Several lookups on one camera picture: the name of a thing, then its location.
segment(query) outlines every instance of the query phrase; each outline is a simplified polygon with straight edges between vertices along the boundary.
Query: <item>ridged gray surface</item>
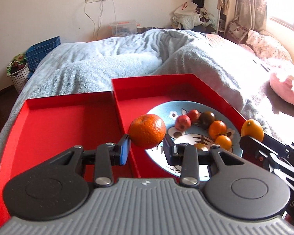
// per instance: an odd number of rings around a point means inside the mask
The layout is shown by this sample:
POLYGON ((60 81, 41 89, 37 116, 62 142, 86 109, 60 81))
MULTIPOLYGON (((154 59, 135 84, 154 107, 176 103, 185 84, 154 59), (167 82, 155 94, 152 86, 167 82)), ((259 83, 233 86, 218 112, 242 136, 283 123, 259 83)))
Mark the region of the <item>ridged gray surface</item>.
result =
POLYGON ((0 235, 195 235, 294 234, 280 218, 250 223, 232 220, 212 209, 195 189, 173 179, 120 179, 96 189, 75 213, 48 222, 13 217, 0 235))

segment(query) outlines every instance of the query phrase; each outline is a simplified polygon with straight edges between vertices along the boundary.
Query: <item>transparent plastic container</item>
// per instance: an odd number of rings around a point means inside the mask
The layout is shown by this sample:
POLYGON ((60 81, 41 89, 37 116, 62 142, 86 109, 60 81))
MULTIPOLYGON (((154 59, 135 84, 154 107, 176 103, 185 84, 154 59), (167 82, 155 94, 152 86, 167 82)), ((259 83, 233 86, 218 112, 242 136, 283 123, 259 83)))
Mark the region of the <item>transparent plastic container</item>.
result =
POLYGON ((113 37, 123 37, 137 34, 137 26, 139 26, 139 24, 137 24, 136 20, 133 19, 110 23, 113 37))

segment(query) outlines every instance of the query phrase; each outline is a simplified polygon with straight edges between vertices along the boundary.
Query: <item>blue plastic crate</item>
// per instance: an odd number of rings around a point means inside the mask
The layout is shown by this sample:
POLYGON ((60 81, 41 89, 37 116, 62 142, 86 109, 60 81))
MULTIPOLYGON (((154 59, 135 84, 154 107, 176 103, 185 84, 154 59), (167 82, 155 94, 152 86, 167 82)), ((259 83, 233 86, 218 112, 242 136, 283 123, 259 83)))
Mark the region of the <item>blue plastic crate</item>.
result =
POLYGON ((30 71, 36 70, 40 61, 55 47, 61 44, 60 36, 32 45, 25 53, 30 71))

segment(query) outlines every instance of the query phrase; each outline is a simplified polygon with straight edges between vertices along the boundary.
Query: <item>curtain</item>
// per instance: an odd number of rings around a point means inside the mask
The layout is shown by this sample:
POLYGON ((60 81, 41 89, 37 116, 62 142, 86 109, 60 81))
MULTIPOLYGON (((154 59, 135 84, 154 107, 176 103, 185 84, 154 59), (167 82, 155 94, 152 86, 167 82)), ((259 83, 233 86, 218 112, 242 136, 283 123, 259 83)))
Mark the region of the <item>curtain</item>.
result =
POLYGON ((238 0, 236 19, 241 26, 249 30, 257 32, 265 30, 267 24, 266 0, 238 0))

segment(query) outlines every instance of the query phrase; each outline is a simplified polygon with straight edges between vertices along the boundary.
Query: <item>white shopping bag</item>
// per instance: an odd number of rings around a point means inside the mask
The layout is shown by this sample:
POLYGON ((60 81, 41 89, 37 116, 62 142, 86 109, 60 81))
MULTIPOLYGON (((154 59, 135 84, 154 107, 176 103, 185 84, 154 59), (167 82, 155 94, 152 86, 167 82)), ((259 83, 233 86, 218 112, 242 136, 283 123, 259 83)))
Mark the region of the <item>white shopping bag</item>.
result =
POLYGON ((196 8, 197 4, 188 1, 184 3, 181 7, 179 7, 176 11, 174 11, 174 14, 191 16, 196 8))

